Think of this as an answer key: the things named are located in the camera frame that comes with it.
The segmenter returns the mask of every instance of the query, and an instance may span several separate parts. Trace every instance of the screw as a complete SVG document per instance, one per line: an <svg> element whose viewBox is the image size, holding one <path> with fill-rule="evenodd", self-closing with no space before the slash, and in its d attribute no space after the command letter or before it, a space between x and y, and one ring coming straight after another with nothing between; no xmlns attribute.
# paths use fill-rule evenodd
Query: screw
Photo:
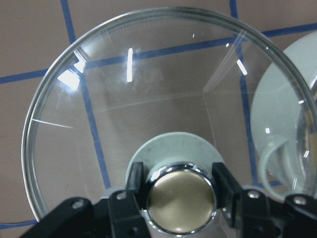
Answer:
<svg viewBox="0 0 317 238"><path fill-rule="evenodd" d="M121 192L121 193L118 193L117 196L116 196L116 198L117 198L118 200L123 200L123 199L125 199L126 197L127 197L127 193L126 193L125 191L123 191L123 192Z"/></svg>
<svg viewBox="0 0 317 238"><path fill-rule="evenodd" d="M79 199L78 201L74 202L73 205L71 205L71 207L73 209L78 209L78 208L81 208L83 205L84 205L84 200Z"/></svg>
<svg viewBox="0 0 317 238"><path fill-rule="evenodd" d="M251 190L248 192L248 197L257 199L260 197L260 193L258 191L255 191L255 190Z"/></svg>
<svg viewBox="0 0 317 238"><path fill-rule="evenodd" d="M295 196L293 201L298 205L306 205L307 201L304 197L301 196Z"/></svg>

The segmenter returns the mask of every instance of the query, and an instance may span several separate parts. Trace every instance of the white cup handle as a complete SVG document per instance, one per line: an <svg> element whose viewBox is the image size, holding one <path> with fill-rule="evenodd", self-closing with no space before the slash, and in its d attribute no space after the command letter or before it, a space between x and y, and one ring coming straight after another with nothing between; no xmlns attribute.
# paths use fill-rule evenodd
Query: white cup handle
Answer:
<svg viewBox="0 0 317 238"><path fill-rule="evenodd" d="M259 169L258 169L259 176L264 188L268 191L271 197L280 201L283 201L285 199L285 196L288 195L288 193L276 192L272 188L272 186L269 184L266 171L267 171L267 165L270 161L272 154L275 151L277 151L277 149L280 149L282 146L285 146L286 142L287 142L287 139L282 136L272 137L272 141L268 144L268 146L264 149L264 151L261 154Z"/></svg>

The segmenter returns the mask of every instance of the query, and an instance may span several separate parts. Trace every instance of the clear glass rim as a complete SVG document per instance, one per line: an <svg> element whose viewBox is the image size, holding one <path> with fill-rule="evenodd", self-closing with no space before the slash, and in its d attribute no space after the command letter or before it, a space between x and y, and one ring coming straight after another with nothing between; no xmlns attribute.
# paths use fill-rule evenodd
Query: clear glass rim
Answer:
<svg viewBox="0 0 317 238"><path fill-rule="evenodd" d="M149 21L150 19L163 19L165 17L170 17L172 19L182 18L195 21L203 21L216 26L220 26L237 35L243 32L245 38L256 44L259 49L261 49L261 51L265 55L267 55L270 60L275 63L289 79L291 79L292 84L299 85L299 94L305 95L306 97L306 103L309 110L311 111L311 116L314 121L312 126L314 127L314 131L316 131L317 110L315 107L315 102L310 94L310 90L305 83L305 80L303 79L297 68L294 66L294 64L289 60L289 58L261 32L232 17L198 8L159 7L126 13L112 18L93 28L82 37L80 37L78 40L76 40L73 44L71 44L49 67L31 102L23 128L21 143L21 161L27 197L33 214L38 221L43 218L49 212L49 210L45 204L43 196L40 192L40 188L37 184L33 153L37 128L36 126L31 128L30 124L34 114L40 114L43 109L44 102L46 101L48 96L47 92L49 90L49 87L51 86L50 83L55 79L56 74L63 66L63 64L72 57L72 54L76 50L76 48L100 30L111 31L112 29L115 30L125 24L135 23L136 21Z"/></svg>

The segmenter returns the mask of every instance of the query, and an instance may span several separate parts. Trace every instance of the glass lid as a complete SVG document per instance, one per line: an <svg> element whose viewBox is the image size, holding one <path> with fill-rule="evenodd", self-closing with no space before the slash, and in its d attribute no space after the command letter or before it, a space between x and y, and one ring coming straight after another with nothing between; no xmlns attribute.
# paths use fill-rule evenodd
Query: glass lid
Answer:
<svg viewBox="0 0 317 238"><path fill-rule="evenodd" d="M243 186L316 198L316 121L304 79L258 31L201 9L132 12L78 39L44 76L23 133L28 198L37 219L69 197L96 203L171 132L188 138L174 137L184 155L190 137L208 142Z"/></svg>

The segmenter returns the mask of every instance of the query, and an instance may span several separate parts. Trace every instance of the white saucer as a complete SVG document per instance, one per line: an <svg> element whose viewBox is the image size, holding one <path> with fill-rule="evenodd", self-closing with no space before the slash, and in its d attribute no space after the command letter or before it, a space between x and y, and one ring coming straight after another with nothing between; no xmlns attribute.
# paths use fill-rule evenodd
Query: white saucer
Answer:
<svg viewBox="0 0 317 238"><path fill-rule="evenodd" d="M284 53L300 71L307 84L312 87L317 80L317 32L299 39ZM272 159L266 168L259 168L260 174L267 169L288 187L293 183L290 178L299 179L299 183L293 188L296 191L301 191L304 180L298 163L296 141L303 103L304 100L298 98L286 76L272 64L257 87L251 108L252 137L260 157L264 156L263 153L268 146L272 148L274 143L281 146L280 142L286 139L284 145L287 146L286 156L289 159L279 162L277 148L272 150L270 152ZM284 167L285 171L280 173L278 170L281 170L281 167ZM289 178L282 178L281 174L288 174Z"/></svg>
<svg viewBox="0 0 317 238"><path fill-rule="evenodd" d="M187 132L170 132L152 138L138 149L129 163L126 180L134 162L143 162L145 178L148 179L150 171L177 162L198 165L207 176L211 176L212 163L223 163L223 159L203 138Z"/></svg>

